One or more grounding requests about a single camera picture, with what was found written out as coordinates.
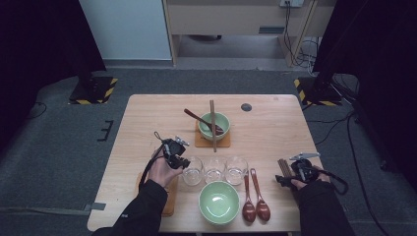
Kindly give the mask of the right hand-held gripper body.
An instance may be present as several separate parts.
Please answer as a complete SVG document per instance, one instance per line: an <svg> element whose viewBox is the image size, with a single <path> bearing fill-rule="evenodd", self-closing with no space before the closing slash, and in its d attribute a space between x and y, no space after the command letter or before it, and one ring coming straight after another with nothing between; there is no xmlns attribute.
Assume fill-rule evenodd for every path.
<svg viewBox="0 0 417 236"><path fill-rule="evenodd" d="M299 154L290 157L290 160L292 160L290 167L294 172L294 176L291 176L291 179L296 179L306 184L316 181L319 177L319 170L313 166L310 158L320 156L321 155L318 152L300 152Z"/></svg>

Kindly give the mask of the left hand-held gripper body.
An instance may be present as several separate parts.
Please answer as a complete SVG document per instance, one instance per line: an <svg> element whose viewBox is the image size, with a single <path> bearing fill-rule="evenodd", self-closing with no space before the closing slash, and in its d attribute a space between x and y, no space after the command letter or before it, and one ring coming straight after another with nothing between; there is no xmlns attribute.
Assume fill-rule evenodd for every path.
<svg viewBox="0 0 417 236"><path fill-rule="evenodd" d="M185 142L179 137L175 137L174 139L166 139L162 141L163 155L166 162L171 168L176 163L180 162L181 158L184 158L182 154L185 152L186 147L188 145L188 142Z"/></svg>

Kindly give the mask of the row of brown chopsticks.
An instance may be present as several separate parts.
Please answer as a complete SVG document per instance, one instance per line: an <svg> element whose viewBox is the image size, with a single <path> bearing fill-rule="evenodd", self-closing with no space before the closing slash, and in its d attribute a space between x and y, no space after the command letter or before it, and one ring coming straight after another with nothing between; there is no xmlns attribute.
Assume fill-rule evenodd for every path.
<svg viewBox="0 0 417 236"><path fill-rule="evenodd" d="M287 161L285 159L280 159L278 161L278 165L281 169L281 172L283 174L284 177L292 177L292 171L290 169L290 166L288 165Z"/></svg>

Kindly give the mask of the clear glass cup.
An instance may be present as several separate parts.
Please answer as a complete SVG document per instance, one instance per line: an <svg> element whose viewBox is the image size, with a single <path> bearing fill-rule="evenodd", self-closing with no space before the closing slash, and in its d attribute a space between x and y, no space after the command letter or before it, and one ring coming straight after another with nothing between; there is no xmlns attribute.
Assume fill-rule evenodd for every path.
<svg viewBox="0 0 417 236"><path fill-rule="evenodd" d="M189 166L183 171L183 180L188 186L196 186L203 179L203 163L195 156L190 157L189 160Z"/></svg>
<svg viewBox="0 0 417 236"><path fill-rule="evenodd" d="M233 186L240 185L247 172L248 163L244 158L239 156L231 156L227 158L225 179L229 184Z"/></svg>
<svg viewBox="0 0 417 236"><path fill-rule="evenodd" d="M222 181L226 166L222 157L211 157L204 162L204 177L206 183Z"/></svg>

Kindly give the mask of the wooden coaster with cut-outs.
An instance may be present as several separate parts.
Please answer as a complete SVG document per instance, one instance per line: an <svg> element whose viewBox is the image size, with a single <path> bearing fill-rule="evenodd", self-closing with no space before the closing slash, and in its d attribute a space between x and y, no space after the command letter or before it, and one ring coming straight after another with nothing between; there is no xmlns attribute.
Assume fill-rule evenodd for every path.
<svg viewBox="0 0 417 236"><path fill-rule="evenodd" d="M199 121L195 124L195 147L196 148L211 148L212 141L204 138L199 129ZM219 148L229 148L231 146L231 134L227 133L221 140L216 142Z"/></svg>
<svg viewBox="0 0 417 236"><path fill-rule="evenodd" d="M137 177L137 183L136 183L137 187L136 187L136 190L135 190L135 193L134 193L135 196L140 191L140 186L139 185L141 183L142 176L143 176L143 173L140 172L138 174L138 177ZM166 202L165 207L162 211L162 214L161 214L162 217L169 217L169 216L172 216L174 214L177 188L178 188L178 180L179 180L179 177L177 176L170 182L170 184L166 188L164 188L164 190L167 193L167 202Z"/></svg>

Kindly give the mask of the dark red wooden spoon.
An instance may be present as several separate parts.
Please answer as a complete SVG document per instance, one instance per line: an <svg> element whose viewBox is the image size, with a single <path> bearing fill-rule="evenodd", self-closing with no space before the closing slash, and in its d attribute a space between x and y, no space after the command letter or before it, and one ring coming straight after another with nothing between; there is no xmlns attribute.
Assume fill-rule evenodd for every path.
<svg viewBox="0 0 417 236"><path fill-rule="evenodd" d="M253 223L256 219L256 209L255 206L252 203L251 197L250 197L250 189L249 189L249 176L244 176L244 186L245 186L245 203L243 204L242 208L242 215L243 218L249 222Z"/></svg>
<svg viewBox="0 0 417 236"><path fill-rule="evenodd" d="M206 120L204 120L203 118L201 118L200 116L194 114L192 111L190 111L189 109L185 108L184 112L186 114L188 114L189 116L195 118L196 120L198 120L199 122L204 123L214 134L216 134L217 136L222 135L224 133L224 130L219 127L216 124L212 124L207 122Z"/></svg>
<svg viewBox="0 0 417 236"><path fill-rule="evenodd" d="M269 209L268 204L265 202L265 200L264 200L264 198L261 194L256 169L251 168L250 169L250 174L251 174L251 177L252 177L252 180L253 180L253 183L254 183L254 187L255 187L255 191L257 193L257 198L258 198L257 205L256 205L257 216L262 221L269 221L270 220L270 209Z"/></svg>

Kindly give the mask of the green ceramic bowl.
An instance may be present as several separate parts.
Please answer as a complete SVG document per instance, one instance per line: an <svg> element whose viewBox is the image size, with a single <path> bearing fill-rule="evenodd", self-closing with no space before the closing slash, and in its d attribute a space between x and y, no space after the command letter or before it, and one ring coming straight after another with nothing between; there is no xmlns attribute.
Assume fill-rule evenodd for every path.
<svg viewBox="0 0 417 236"><path fill-rule="evenodd" d="M211 224L226 225L232 222L239 208L239 195L229 183L214 181L206 184L200 191L200 213Z"/></svg>
<svg viewBox="0 0 417 236"><path fill-rule="evenodd" d="M215 112L214 113L214 118L215 118L215 124L223 130L223 133L222 134L215 136L216 139L218 141L220 141L220 140L222 140L227 135L227 133L229 131L229 128L230 128L230 122L229 122L229 119L224 114L222 114L222 113ZM210 123L211 122L211 115L210 115L210 113L204 114L202 116L202 119L205 120L206 122L209 122ZM209 129L209 127L205 123L199 121L198 122L198 128L200 130L201 135L206 140L209 140L209 141L212 140L211 130Z"/></svg>

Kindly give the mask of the person's left hand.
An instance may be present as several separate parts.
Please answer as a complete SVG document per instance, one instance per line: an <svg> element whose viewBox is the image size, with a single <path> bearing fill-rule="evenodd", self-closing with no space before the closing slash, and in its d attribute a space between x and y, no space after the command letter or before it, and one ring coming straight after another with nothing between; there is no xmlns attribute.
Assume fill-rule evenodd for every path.
<svg viewBox="0 0 417 236"><path fill-rule="evenodd" d="M183 169L181 167L172 169L166 162L163 152L160 151L150 168L149 179L165 188L175 177L182 173Z"/></svg>

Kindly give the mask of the black stand base striped edge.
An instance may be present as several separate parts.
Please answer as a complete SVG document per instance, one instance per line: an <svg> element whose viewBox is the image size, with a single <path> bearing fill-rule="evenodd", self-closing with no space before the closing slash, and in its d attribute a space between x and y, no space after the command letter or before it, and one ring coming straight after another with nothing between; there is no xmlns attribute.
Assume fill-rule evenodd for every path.
<svg viewBox="0 0 417 236"><path fill-rule="evenodd" d="M341 95L330 84L321 84L314 77L300 77L294 81L294 85L303 105L341 104Z"/></svg>
<svg viewBox="0 0 417 236"><path fill-rule="evenodd" d="M69 97L70 104L106 103L113 93L117 79L113 77L92 77L88 82L78 82Z"/></svg>

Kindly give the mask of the white panel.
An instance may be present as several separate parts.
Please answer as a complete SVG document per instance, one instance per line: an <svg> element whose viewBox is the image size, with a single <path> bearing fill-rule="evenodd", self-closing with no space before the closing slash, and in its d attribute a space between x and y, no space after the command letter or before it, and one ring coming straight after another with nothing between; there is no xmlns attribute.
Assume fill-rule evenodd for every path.
<svg viewBox="0 0 417 236"><path fill-rule="evenodd" d="M80 3L103 59L171 59L162 0Z"/></svg>

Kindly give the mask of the black curtain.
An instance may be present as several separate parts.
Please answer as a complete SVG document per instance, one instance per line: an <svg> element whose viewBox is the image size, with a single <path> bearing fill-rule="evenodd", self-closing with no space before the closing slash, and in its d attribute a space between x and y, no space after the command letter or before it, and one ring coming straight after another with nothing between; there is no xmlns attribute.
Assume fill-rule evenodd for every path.
<svg viewBox="0 0 417 236"><path fill-rule="evenodd" d="M79 0L0 0L0 152L43 87L104 69Z"/></svg>
<svg viewBox="0 0 417 236"><path fill-rule="evenodd" d="M362 126L417 192L417 0L336 0L314 71L359 81Z"/></svg>

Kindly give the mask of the white power strip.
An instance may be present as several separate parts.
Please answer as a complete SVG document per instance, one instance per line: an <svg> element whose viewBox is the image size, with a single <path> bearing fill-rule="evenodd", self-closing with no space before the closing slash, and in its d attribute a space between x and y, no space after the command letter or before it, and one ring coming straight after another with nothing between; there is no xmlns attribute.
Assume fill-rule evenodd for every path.
<svg viewBox="0 0 417 236"><path fill-rule="evenodd" d="M301 8L304 0L280 0L279 6L282 8Z"/></svg>

